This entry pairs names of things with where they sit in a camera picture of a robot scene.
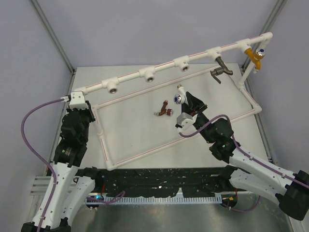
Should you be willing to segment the white plastic faucet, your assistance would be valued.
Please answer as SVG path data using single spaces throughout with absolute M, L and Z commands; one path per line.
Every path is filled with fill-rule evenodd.
M 174 96 L 173 101 L 176 104 L 188 104 L 184 87 L 182 85 L 177 85 L 177 91 L 178 93 Z

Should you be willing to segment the white PVC pipe frame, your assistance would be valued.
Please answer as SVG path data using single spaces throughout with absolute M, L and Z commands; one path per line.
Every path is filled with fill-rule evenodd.
M 261 106 L 244 86 L 245 76 L 235 63 L 233 75 L 222 74 L 221 84 L 211 76 L 216 64 L 194 64 L 199 58 L 267 45 L 270 32 L 260 36 L 177 58 L 154 66 L 79 67 L 72 89 L 82 91 L 90 101 L 96 121 L 90 126 L 87 152 L 81 167 L 181 168 L 223 166 L 215 159 L 200 135 L 181 137 L 175 128 L 181 107 L 173 101 L 177 85 L 208 105 L 207 117 L 225 114 L 232 122 L 236 139 L 262 159 L 263 147 L 255 116 Z M 163 102 L 172 116 L 155 116 Z

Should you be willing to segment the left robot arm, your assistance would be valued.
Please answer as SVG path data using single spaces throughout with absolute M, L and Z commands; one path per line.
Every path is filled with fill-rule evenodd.
M 89 125 L 94 121 L 89 101 L 81 107 L 67 108 L 53 163 L 48 163 L 28 143 L 24 132 L 25 121 L 22 121 L 21 134 L 26 145 L 52 173 L 41 205 L 32 221 L 23 224 L 23 232 L 70 232 L 86 196 L 91 191 L 99 192 L 102 189 L 103 180 L 96 176 L 97 169 L 86 168 L 73 191 L 69 191 L 87 151 Z

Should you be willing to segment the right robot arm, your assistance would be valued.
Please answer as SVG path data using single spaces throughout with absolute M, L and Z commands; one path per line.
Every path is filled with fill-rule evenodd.
M 286 170 L 246 151 L 236 141 L 228 116 L 218 115 L 209 120 L 203 113 L 207 109 L 203 101 L 189 92 L 185 97 L 182 112 L 196 117 L 196 133 L 211 145 L 212 155 L 226 162 L 231 171 L 219 177 L 219 187 L 251 191 L 275 202 L 289 217 L 302 221 L 309 210 L 308 173 Z

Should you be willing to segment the dark red faucet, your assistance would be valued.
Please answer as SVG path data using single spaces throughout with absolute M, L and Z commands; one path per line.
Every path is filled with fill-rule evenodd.
M 159 112 L 154 112 L 154 115 L 155 116 L 163 116 L 163 115 L 172 116 L 173 115 L 173 110 L 170 109 L 170 108 L 167 108 L 168 103 L 169 102 L 167 100 L 165 100 L 163 102 L 161 110 Z

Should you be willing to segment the grey lever faucet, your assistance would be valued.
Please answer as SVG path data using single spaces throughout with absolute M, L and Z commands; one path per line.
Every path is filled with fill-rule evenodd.
M 228 69 L 228 67 L 225 65 L 225 63 L 221 59 L 221 57 L 217 57 L 215 59 L 215 61 L 218 63 L 219 67 L 210 71 L 210 74 L 216 82 L 221 84 L 221 81 L 219 80 L 219 78 L 217 76 L 219 76 L 223 73 L 225 73 L 227 75 L 233 75 L 233 71 Z

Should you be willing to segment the orange faucet chrome knob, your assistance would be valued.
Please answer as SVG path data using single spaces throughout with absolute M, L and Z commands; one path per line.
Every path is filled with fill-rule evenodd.
M 248 48 L 244 51 L 244 53 L 248 56 L 248 58 L 254 64 L 254 71 L 255 72 L 260 71 L 261 59 L 263 59 L 265 56 L 265 50 L 262 48 L 258 48 L 255 52 L 253 52 L 251 48 Z

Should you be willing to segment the aluminium frame rails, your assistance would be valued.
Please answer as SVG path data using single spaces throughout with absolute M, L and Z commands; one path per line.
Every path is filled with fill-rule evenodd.
M 34 182 L 30 191 L 31 195 L 44 195 L 48 188 L 50 176 L 37 176 L 34 178 Z

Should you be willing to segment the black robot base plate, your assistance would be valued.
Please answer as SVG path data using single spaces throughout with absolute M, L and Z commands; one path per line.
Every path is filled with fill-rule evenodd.
M 175 197 L 181 190 L 186 198 L 208 197 L 215 193 L 236 192 L 224 178 L 225 169 L 172 168 L 172 169 L 79 169 L 77 176 L 90 174 L 95 179 L 94 193 L 114 197 L 122 191 L 125 197 Z

